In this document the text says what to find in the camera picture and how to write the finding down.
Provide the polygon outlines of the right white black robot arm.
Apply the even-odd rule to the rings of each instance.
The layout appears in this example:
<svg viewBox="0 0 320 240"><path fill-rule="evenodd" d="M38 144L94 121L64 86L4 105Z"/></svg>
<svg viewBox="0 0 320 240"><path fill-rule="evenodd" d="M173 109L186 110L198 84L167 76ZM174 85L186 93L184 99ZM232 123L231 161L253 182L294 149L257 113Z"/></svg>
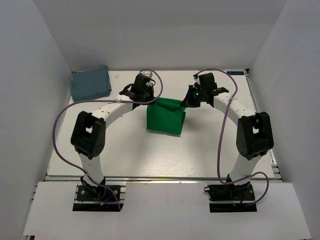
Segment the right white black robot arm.
<svg viewBox="0 0 320 240"><path fill-rule="evenodd" d="M238 87L233 93L225 87L218 87L213 73L199 71L193 76L195 83L189 85L181 107L199 108L202 103L224 114L218 140L217 160L221 160L222 141L226 121L230 119L237 127L236 148L238 156L233 169L225 181L226 195L236 200L244 193L244 185L256 175L254 169L259 160L274 147L270 116L266 112L256 112L239 102L236 98Z"/></svg>

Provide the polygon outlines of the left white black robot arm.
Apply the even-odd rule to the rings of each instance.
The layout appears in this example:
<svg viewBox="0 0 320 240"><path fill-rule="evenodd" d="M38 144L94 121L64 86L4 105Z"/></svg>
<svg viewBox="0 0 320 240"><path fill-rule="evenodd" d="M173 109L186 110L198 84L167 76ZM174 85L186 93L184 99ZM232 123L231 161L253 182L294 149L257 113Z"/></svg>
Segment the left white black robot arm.
<svg viewBox="0 0 320 240"><path fill-rule="evenodd" d="M140 103L152 101L154 84L152 73L139 73L134 83L125 86L112 102L93 112L82 111L78 114L70 141L85 170L81 183L88 188L88 193L94 199L99 200L106 193L100 161L106 143L106 129Z"/></svg>

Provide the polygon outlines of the green t shirt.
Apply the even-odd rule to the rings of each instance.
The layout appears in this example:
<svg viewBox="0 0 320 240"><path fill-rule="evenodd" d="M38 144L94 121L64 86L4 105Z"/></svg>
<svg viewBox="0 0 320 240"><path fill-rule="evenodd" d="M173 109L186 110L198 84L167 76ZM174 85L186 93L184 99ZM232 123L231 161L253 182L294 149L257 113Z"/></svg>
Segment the green t shirt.
<svg viewBox="0 0 320 240"><path fill-rule="evenodd" d="M185 107L181 100L158 98L147 106L146 129L170 135L181 135L186 117Z"/></svg>

